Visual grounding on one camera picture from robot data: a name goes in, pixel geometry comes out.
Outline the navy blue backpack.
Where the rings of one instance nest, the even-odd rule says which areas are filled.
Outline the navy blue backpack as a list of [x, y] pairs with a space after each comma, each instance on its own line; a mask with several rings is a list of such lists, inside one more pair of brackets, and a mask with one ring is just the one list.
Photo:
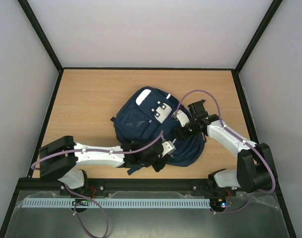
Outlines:
[[117, 140], [121, 144], [148, 144], [162, 131], [164, 138], [173, 142], [176, 150], [159, 162], [152, 162], [154, 170], [158, 172], [165, 165], [187, 167], [193, 164], [201, 156], [205, 140], [202, 134], [191, 135], [186, 140], [174, 137], [174, 129], [180, 126], [180, 122], [173, 118], [176, 109], [190, 117], [190, 112], [180, 106], [178, 99], [171, 94], [149, 86], [142, 87], [111, 118]]

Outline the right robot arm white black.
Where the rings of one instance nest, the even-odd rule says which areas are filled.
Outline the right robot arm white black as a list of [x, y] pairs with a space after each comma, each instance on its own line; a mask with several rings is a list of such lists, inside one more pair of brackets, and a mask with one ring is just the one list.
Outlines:
[[195, 134], [204, 134], [218, 141], [237, 160], [235, 170], [221, 169], [208, 177], [208, 188], [213, 194], [221, 193], [226, 187], [242, 189], [247, 193], [275, 190], [277, 174], [270, 147], [253, 142], [230, 128], [217, 114], [209, 114], [197, 101], [188, 105], [190, 116], [177, 109], [172, 117], [180, 125], [175, 129], [176, 138], [186, 140]]

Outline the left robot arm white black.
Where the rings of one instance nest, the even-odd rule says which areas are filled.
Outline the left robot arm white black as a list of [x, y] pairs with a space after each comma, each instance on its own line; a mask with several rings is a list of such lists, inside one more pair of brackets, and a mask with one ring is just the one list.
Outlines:
[[97, 147], [75, 142], [63, 136], [39, 151], [39, 160], [32, 166], [39, 170], [40, 180], [58, 180], [69, 189], [88, 187], [87, 173], [82, 166], [126, 168], [130, 175], [143, 167], [159, 172], [175, 151], [173, 142], [158, 136], [151, 142], [133, 142], [113, 147]]

